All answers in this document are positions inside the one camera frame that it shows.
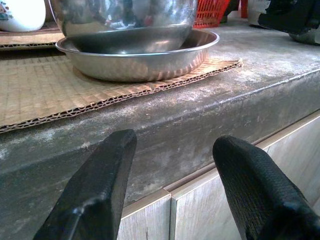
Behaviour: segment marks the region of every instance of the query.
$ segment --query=white ceramic cup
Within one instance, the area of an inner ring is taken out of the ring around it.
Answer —
[[[29,32],[39,30],[45,23],[44,0],[0,0],[0,30]]]

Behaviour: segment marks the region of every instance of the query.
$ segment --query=gray concrete surface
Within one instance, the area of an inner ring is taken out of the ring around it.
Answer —
[[[128,205],[211,163],[220,135],[256,142],[320,109],[320,47],[242,19],[212,31],[221,41],[211,55],[242,58],[244,67],[1,134],[0,239],[32,239],[70,176],[113,131],[137,132]]]

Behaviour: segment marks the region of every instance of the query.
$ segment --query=stainless steel bowl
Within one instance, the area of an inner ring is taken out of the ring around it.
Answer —
[[[141,54],[179,49],[198,0],[49,0],[55,21],[82,52]],[[115,44],[119,52],[109,47]]]
[[[83,74],[113,82],[151,82],[189,73],[208,57],[208,48],[219,41],[210,31],[193,29],[181,49],[142,54],[99,54],[79,51],[63,38],[57,49],[66,53]]]

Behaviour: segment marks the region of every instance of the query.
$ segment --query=red basket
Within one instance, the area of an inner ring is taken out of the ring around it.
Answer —
[[[218,27],[230,0],[198,0],[194,28]]]

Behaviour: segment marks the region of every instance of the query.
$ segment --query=cabinet panel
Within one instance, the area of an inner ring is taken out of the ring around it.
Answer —
[[[171,195],[159,190],[122,211],[117,240],[168,240]]]
[[[313,206],[320,197],[320,117],[307,117],[278,138],[265,151]]]
[[[170,240],[240,240],[218,171],[171,192]]]

